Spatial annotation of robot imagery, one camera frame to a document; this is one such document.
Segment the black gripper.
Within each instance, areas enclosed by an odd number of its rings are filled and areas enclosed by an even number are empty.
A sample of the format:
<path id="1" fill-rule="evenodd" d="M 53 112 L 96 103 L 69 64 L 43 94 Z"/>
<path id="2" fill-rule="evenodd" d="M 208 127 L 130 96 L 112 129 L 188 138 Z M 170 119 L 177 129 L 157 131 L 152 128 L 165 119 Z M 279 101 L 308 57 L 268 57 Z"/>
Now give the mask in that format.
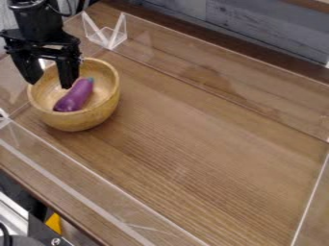
<path id="1" fill-rule="evenodd" d="M 0 37 L 25 81 L 35 85 L 45 75 L 39 58 L 54 60 L 61 85 L 70 89 L 81 76 L 79 39 L 63 30 L 63 18 L 74 15 L 58 6 L 10 6 L 17 28 L 5 29 Z"/>

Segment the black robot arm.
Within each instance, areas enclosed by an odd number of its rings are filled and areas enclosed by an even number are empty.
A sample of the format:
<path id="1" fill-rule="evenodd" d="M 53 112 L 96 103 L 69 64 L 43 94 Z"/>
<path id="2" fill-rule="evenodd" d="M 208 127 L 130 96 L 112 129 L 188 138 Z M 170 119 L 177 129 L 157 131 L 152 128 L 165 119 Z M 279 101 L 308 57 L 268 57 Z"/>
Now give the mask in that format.
<path id="1" fill-rule="evenodd" d="M 5 49 L 17 69 L 30 85 L 43 75 L 39 59 L 55 62 L 59 82 L 65 89 L 73 87 L 81 76 L 81 40 L 63 30 L 63 19 L 71 14 L 59 11 L 57 0 L 7 0 L 15 14 L 17 29 L 0 31 Z"/>

